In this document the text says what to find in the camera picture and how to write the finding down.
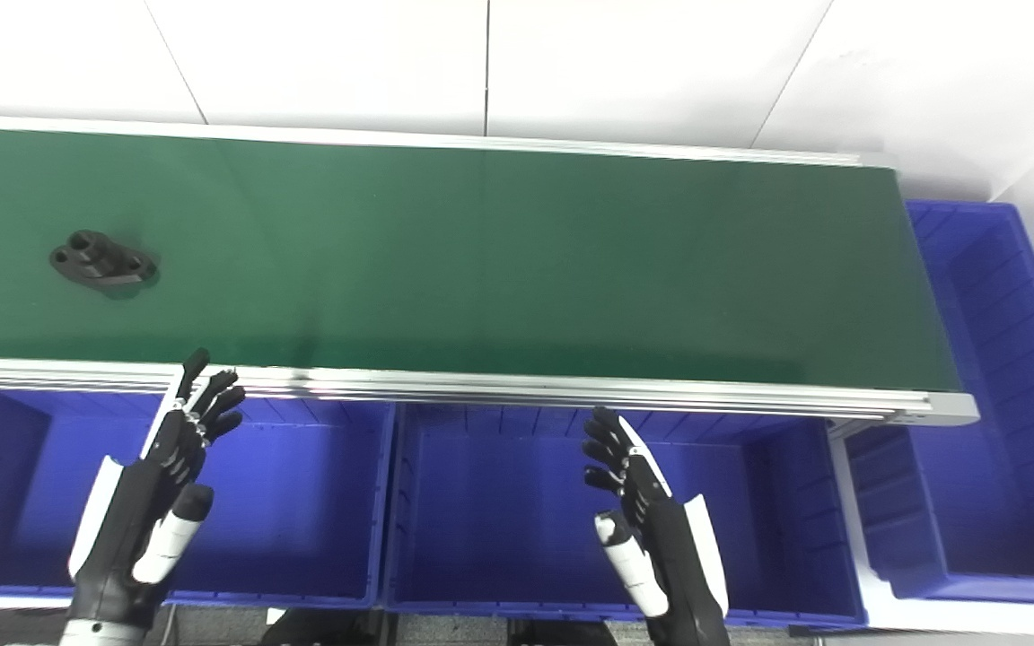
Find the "robot left black white hand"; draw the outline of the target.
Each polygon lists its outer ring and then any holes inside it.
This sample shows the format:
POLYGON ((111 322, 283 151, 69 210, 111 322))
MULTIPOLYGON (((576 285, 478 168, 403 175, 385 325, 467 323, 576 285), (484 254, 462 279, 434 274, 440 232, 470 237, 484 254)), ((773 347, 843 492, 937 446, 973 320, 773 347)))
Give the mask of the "robot left black white hand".
POLYGON ((213 488, 197 482, 206 450, 242 421, 237 371, 201 380, 209 361, 197 348, 181 364, 135 461, 102 460, 68 560, 65 645, 139 645, 153 628, 213 507, 213 488))

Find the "robot right black white hand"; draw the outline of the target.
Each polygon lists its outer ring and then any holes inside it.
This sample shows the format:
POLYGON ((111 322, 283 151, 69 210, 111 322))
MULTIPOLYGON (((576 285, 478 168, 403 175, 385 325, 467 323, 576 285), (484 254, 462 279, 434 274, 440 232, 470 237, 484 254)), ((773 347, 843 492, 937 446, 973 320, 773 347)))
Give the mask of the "robot right black white hand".
POLYGON ((595 515, 600 548, 656 645, 729 645, 729 591, 705 497, 678 502, 652 451, 615 410, 594 407, 585 483, 619 506, 595 515))

